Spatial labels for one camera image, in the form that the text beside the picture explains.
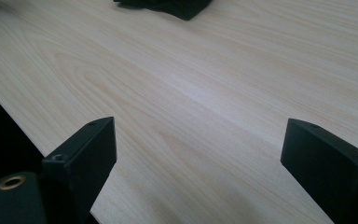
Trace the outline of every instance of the wooden table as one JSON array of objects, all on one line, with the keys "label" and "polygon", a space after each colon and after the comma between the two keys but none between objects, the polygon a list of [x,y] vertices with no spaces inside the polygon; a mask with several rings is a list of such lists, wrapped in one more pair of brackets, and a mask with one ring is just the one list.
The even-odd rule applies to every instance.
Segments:
[{"label": "wooden table", "polygon": [[331,223],[280,156],[289,118],[358,147],[358,1],[2,0],[0,103],[44,155],[116,118],[101,223]]}]

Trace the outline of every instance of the round hole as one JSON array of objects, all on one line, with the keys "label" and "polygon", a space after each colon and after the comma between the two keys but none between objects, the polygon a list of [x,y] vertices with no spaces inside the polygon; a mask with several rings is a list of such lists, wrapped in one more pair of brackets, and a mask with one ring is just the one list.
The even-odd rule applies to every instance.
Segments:
[{"label": "round hole", "polygon": [[51,159],[54,160],[54,161],[62,161],[63,160],[63,155],[58,154],[58,155],[53,156]]},{"label": "round hole", "polygon": [[0,183],[0,190],[15,189],[25,182],[25,176],[17,175],[8,178]]}]

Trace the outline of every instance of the brass ring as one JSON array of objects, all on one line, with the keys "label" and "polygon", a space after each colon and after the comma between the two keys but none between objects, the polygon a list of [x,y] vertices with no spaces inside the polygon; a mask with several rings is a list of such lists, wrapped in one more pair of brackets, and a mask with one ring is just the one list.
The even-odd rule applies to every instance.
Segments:
[{"label": "brass ring", "polygon": [[16,175],[0,183],[0,190],[14,189],[25,182],[25,176]]}]

